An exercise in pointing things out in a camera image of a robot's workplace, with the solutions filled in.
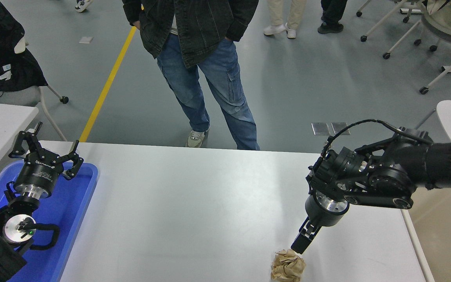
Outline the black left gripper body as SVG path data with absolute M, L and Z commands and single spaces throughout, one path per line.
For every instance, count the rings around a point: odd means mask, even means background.
M 37 152 L 30 152 L 24 159 L 24 165 L 14 183 L 16 193 L 23 193 L 28 186 L 39 187 L 46 193 L 52 193 L 57 184 L 62 164 L 54 163 L 59 155 L 45 152 L 41 158 Z

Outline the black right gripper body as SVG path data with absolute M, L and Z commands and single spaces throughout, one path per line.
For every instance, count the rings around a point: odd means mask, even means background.
M 349 202 L 335 201 L 326 195 L 310 195 L 305 203 L 306 213 L 313 226 L 334 226 L 349 210 Z

